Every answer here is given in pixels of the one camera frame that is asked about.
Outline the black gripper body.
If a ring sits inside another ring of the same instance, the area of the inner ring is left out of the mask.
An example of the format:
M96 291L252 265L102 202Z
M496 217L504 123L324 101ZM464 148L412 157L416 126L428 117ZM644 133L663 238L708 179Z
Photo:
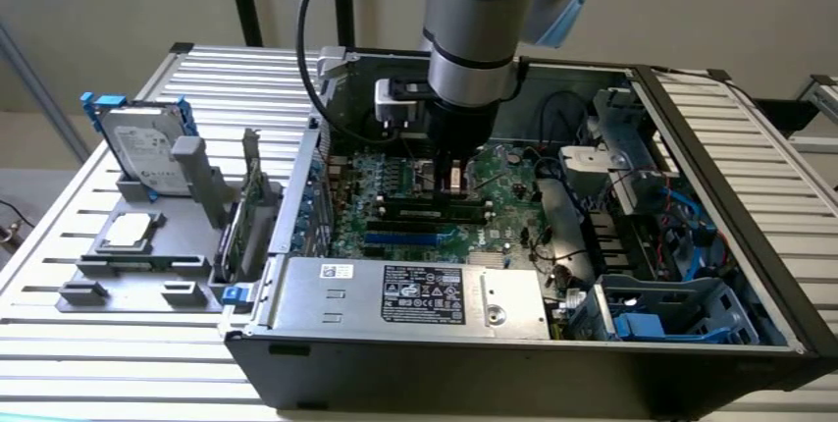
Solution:
M464 107L444 100L430 102L426 136L437 150L452 157L467 157L483 145L493 130L496 103Z

